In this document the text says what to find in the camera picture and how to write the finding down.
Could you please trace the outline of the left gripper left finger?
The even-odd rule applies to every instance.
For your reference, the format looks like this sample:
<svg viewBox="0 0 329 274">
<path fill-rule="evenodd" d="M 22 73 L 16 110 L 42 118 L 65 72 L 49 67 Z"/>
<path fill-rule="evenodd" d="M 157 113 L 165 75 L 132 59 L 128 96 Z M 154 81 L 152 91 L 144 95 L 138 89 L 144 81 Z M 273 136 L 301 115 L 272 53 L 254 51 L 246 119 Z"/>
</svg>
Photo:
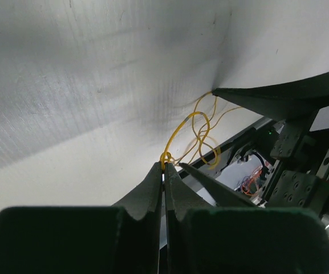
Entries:
<svg viewBox="0 0 329 274">
<path fill-rule="evenodd" d="M 162 170 L 111 206 L 0 212 L 0 273 L 157 273 Z"/>
</svg>

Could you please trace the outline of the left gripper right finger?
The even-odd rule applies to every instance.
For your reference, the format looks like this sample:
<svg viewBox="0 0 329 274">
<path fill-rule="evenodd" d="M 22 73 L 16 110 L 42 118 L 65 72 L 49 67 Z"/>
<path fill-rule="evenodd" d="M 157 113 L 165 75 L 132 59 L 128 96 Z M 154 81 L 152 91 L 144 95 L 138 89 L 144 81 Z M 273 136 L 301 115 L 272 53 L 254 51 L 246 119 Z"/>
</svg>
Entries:
<svg viewBox="0 0 329 274">
<path fill-rule="evenodd" d="M 300 208 L 214 207 L 164 168 L 169 273 L 329 273 L 329 240 Z"/>
</svg>

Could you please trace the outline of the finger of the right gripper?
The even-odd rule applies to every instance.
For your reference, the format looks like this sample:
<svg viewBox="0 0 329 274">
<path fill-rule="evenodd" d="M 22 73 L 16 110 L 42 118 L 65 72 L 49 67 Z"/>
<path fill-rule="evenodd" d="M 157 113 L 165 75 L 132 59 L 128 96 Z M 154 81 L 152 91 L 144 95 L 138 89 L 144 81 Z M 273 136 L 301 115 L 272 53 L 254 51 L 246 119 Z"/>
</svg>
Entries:
<svg viewBox="0 0 329 274">
<path fill-rule="evenodd" d="M 250 199 L 189 164 L 180 163 L 180 167 L 194 177 L 208 191 L 220 207 L 257 208 Z"/>
<path fill-rule="evenodd" d="M 270 86 L 217 88 L 212 94 L 272 120 L 296 119 L 329 106 L 329 72 Z"/>
</svg>

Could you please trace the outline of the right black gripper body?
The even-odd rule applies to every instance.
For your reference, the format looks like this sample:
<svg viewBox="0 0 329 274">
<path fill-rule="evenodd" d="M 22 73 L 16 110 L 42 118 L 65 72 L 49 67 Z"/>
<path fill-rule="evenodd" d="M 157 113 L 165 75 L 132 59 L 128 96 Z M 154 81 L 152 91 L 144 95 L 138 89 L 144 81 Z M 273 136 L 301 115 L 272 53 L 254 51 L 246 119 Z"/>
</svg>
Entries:
<svg viewBox="0 0 329 274">
<path fill-rule="evenodd" d="M 270 154 L 276 162 L 263 188 L 267 207 L 329 215 L 329 128 L 311 131 L 316 115 L 285 121 Z"/>
</svg>

